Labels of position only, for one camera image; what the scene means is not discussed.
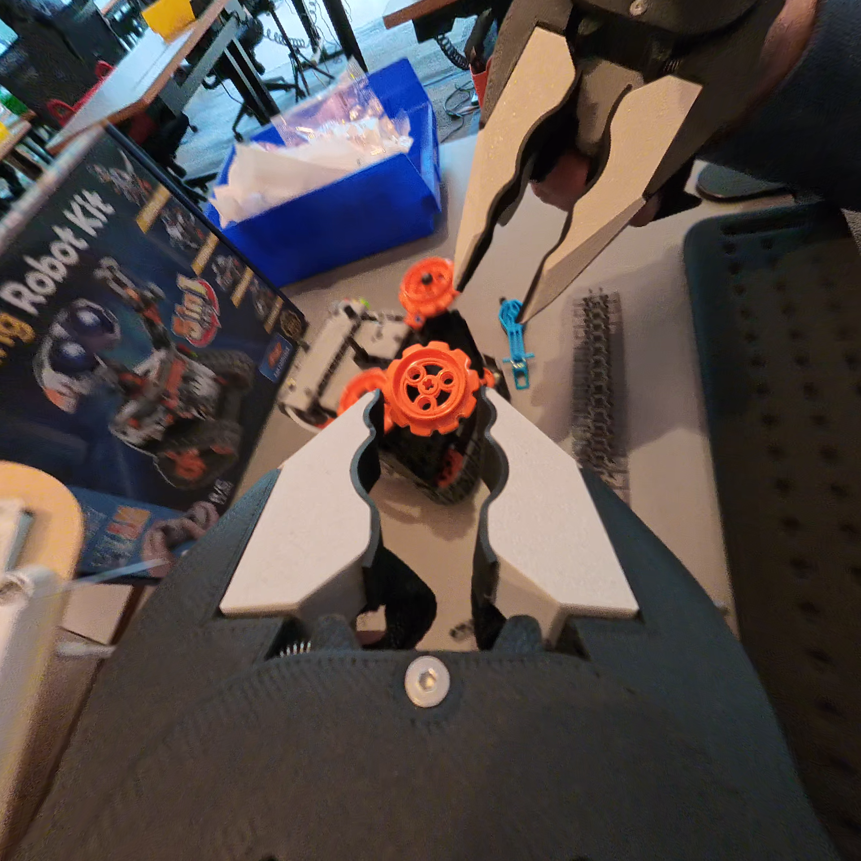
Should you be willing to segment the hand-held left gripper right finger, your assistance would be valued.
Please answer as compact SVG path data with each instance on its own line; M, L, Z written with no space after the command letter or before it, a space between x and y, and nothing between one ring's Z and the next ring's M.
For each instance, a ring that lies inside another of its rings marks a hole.
M499 394L477 400L482 442L471 579L474 636L492 644L529 617L556 644L571 617L635 619L640 607L576 461Z

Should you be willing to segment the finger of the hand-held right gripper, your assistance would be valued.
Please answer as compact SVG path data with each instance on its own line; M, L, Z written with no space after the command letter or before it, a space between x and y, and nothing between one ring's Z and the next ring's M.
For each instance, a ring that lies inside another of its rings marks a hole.
M463 291L504 212L517 208L551 126L576 90L578 25L536 27L479 131L461 213L453 286Z
M609 123L604 166L544 258L519 322L532 320L560 297L645 206L648 186L701 90L698 83L666 76L622 97Z

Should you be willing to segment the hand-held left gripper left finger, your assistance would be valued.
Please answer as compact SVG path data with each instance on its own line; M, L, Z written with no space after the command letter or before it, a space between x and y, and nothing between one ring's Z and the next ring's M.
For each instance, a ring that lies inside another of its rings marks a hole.
M380 397L360 397L278 468L221 598L224 617L355 623L382 545L370 491L383 419Z

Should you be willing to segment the orange gear wheel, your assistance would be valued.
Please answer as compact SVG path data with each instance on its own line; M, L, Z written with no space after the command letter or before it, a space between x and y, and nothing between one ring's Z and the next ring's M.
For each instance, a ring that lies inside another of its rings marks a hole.
M394 425L429 437L458 431L474 413L481 385L465 352L432 341L407 348L389 364L382 393Z
M407 325L416 330L445 313L458 296L453 261L426 257L416 262L403 275L398 296Z

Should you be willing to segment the grey toy robot vehicle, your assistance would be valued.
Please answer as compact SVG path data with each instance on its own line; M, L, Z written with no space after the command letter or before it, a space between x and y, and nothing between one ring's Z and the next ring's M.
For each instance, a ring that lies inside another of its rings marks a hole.
M367 393L379 390L384 427L378 436L382 462L410 479L432 500L457 504L468 498L479 479L482 442L474 413L455 433L414 436L394 425L382 393L385 371L404 351L432 341L465 352L482 377L506 400L510 392L496 361L479 352L467 321L448 309L414 329L404 309L374 311L365 300L343 300L332 307L311 344L304 345L296 366L279 395L279 407L295 421L321 430Z

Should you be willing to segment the teal plastic wrench tool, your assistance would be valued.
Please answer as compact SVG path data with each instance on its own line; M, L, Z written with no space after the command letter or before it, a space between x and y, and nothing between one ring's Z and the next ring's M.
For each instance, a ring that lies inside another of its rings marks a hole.
M520 300L505 298L500 300L498 320L507 338L509 349L509 356L505 357L503 362L511 367L517 391L530 388L529 361L535 357L534 353L528 352L525 348L523 326L518 322L521 310L522 303Z

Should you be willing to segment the blue plastic bin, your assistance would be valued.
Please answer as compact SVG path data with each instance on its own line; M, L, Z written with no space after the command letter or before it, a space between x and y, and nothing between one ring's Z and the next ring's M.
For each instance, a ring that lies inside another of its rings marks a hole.
M424 239L443 210L436 113L409 59L370 73L370 88L393 117L405 113L413 144L323 188L231 226L213 204L206 218L276 287Z

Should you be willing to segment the black dimpled mat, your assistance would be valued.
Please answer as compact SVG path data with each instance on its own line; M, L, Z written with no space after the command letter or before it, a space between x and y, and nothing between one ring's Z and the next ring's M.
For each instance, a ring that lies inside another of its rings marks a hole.
M702 221L683 262L740 639L859 859L859 250L810 203Z

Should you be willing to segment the robot kit box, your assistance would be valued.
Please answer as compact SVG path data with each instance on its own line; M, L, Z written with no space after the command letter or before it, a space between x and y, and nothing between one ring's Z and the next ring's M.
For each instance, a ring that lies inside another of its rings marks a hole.
M2 461L78 501L79 576L155 582L218 522L306 330L120 133L86 133L15 202L2 217Z

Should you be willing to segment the white book stand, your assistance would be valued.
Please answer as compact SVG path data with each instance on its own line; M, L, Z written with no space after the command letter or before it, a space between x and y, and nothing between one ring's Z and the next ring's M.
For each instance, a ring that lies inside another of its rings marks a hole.
M54 651L61 616L61 597L78 585L97 584L133 575L156 566L155 561L110 569L104 574L63 583L49 567L38 564L12 568L24 549L35 514L22 500L3 499L1 505L1 824L9 830L13 794L39 688Z

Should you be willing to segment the yellow storage bin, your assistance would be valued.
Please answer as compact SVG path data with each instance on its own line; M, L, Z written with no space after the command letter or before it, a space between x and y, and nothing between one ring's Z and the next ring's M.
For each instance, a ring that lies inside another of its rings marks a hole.
M196 22L190 1L155 1L141 15L146 26L165 43L175 40Z

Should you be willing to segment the long wooden table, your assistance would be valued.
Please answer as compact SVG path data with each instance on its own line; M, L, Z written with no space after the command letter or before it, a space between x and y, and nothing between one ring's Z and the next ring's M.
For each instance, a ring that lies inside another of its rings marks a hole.
M70 122L49 141L49 154L58 155L93 128L123 122L148 108L181 62L220 19L227 4L227 1L211 2L193 25L170 42L152 30L147 31Z

